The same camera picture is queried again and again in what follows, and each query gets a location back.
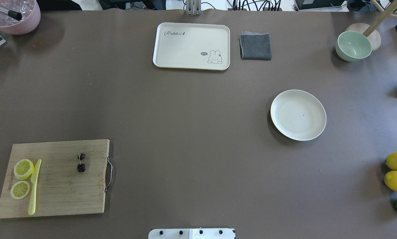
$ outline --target white round plate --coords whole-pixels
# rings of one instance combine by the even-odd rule
[[[271,105],[271,118],[283,135],[298,141],[320,136],[327,123],[321,102],[301,90],[288,90],[277,95]]]

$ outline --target ice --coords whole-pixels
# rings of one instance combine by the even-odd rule
[[[35,5],[34,0],[8,0],[5,3],[0,4],[2,7],[13,10],[15,12],[20,12],[23,17],[21,18],[21,21],[24,20],[26,17],[30,15],[30,13],[33,11],[33,7]],[[9,16],[5,14],[0,13],[0,26],[11,26],[13,24],[16,24],[17,20],[14,18],[10,18]]]

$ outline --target green bowl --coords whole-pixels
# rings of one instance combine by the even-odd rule
[[[370,55],[371,42],[359,32],[346,31],[340,34],[336,43],[336,52],[345,61],[358,61]]]

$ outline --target knife handle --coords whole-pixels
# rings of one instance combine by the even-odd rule
[[[36,212],[36,186],[37,183],[33,183],[32,191],[30,192],[29,215],[33,215]]]

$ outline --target yellow knife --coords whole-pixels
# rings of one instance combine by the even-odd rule
[[[29,215],[33,215],[36,212],[36,186],[38,184],[39,168],[42,159],[39,159],[35,165],[32,177],[30,178],[32,182],[32,191],[30,192],[30,202],[29,202]]]

